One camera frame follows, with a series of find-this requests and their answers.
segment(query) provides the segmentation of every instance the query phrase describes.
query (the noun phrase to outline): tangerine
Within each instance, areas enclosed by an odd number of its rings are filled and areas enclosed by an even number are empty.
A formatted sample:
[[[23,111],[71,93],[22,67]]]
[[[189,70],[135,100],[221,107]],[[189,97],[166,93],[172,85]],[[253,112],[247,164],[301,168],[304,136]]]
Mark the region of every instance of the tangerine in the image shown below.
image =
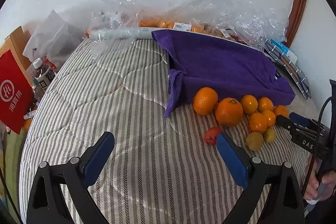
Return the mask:
[[[199,24],[193,24],[193,25],[191,25],[191,31],[192,32],[202,32],[203,28],[204,28],[204,26],[202,27]]]
[[[258,100],[258,110],[263,112],[265,109],[273,111],[274,105],[270,99],[267,97],[262,97]]]
[[[243,110],[246,114],[251,115],[253,112],[255,112],[258,108],[258,101],[257,99],[252,95],[245,95],[240,100],[241,105],[243,106]]]
[[[243,107],[238,100],[225,98],[219,102],[215,116],[219,124],[225,127],[234,127],[241,121],[243,113]]]
[[[289,118],[289,111],[285,106],[279,105],[274,109],[275,117],[278,117],[279,115],[283,115],[287,118]]]
[[[265,109],[261,114],[263,114],[266,118],[267,128],[274,126],[276,117],[272,111],[270,111],[269,109]]]
[[[167,29],[173,29],[175,25],[175,20],[171,20],[168,22]]]
[[[168,28],[168,22],[165,22],[165,21],[161,21],[159,24],[158,24],[158,27],[159,28]]]
[[[85,32],[84,32],[84,35],[85,35],[85,37],[90,37],[90,35],[89,35],[89,28],[86,28],[86,30],[85,30]]]
[[[158,26],[157,21],[154,18],[151,17],[144,17],[140,21],[140,27],[153,27],[156,28]]]
[[[263,114],[254,112],[249,118],[249,126],[252,132],[263,134],[267,129],[267,120]]]
[[[201,115],[208,115],[218,102],[218,95],[212,88],[201,88],[193,99],[194,110]]]

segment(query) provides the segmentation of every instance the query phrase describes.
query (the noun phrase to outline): plastic bottle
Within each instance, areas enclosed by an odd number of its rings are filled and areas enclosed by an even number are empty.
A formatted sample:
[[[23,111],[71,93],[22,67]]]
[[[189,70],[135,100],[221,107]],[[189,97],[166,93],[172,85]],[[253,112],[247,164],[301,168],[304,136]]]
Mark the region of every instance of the plastic bottle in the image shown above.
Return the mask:
[[[55,73],[53,70],[46,64],[42,62],[41,58],[38,58],[33,63],[34,68],[37,71],[36,79],[39,82],[43,90],[47,90],[50,83],[55,78]]]
[[[41,88],[40,85],[35,85],[32,87],[33,93],[34,93],[34,98],[37,100],[37,102],[41,102],[42,97],[44,95],[44,90]]]

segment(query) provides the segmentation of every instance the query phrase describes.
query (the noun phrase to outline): black cable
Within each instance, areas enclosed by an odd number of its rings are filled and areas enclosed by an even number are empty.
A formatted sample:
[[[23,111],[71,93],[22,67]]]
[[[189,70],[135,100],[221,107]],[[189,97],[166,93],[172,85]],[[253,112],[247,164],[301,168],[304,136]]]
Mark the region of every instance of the black cable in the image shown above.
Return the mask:
[[[321,111],[320,111],[320,115],[319,115],[319,120],[317,121],[317,133],[316,133],[316,139],[315,139],[314,152],[312,154],[311,161],[310,161],[309,168],[308,168],[308,172],[307,172],[307,175],[306,175],[306,178],[304,180],[303,187],[302,187],[302,190],[301,190],[302,198],[303,198],[303,196],[304,196],[304,194],[306,192],[307,186],[308,186],[308,181],[309,181],[309,178],[310,178],[310,175],[311,175],[311,171],[312,171],[313,166],[314,166],[315,157],[316,157],[318,146],[319,146],[319,138],[320,138],[320,132],[321,132],[321,120],[322,120],[323,111],[326,108],[326,106],[329,103],[329,101],[331,101],[331,97],[329,97],[324,102],[323,106],[321,107]]]
[[[15,207],[15,204],[14,204],[14,202],[13,202],[13,200],[12,200],[12,197],[11,197],[9,191],[8,191],[7,185],[6,185],[6,183],[5,183],[5,179],[4,179],[3,175],[2,175],[1,168],[0,168],[0,179],[1,179],[1,182],[2,182],[2,185],[3,185],[3,188],[5,189],[7,198],[8,198],[8,200],[10,201],[10,203],[12,204],[13,209],[14,209],[14,211],[15,211],[15,214],[16,214],[17,218],[19,219],[20,223],[23,224],[23,222],[22,222],[22,220],[21,220],[21,216],[20,216],[20,214],[18,213],[18,211],[17,211],[17,209],[16,209],[16,207]]]

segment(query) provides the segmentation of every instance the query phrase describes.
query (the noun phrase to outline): clear plastic wrap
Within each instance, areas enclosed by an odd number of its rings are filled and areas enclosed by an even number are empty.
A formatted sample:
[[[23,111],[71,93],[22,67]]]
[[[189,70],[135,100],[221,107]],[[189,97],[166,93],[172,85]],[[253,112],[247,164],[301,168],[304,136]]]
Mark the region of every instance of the clear plastic wrap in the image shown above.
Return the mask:
[[[103,52],[104,44],[113,39],[144,38],[143,28],[178,29],[175,23],[191,25],[188,31],[244,43],[261,51],[266,39],[286,40],[288,15],[239,0],[102,1],[106,11],[95,13],[88,30],[94,55]]]

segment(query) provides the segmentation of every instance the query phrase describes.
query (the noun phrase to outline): small lemon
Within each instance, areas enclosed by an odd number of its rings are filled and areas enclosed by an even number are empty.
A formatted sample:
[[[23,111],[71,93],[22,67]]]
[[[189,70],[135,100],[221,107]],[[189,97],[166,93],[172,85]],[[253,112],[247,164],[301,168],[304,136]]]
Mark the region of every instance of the small lemon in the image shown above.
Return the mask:
[[[252,151],[258,151],[263,146],[263,142],[263,135],[258,132],[252,132],[246,138],[246,144]]]
[[[268,142],[268,143],[275,140],[275,131],[273,128],[269,128],[265,131],[264,139],[265,139],[265,142]]]

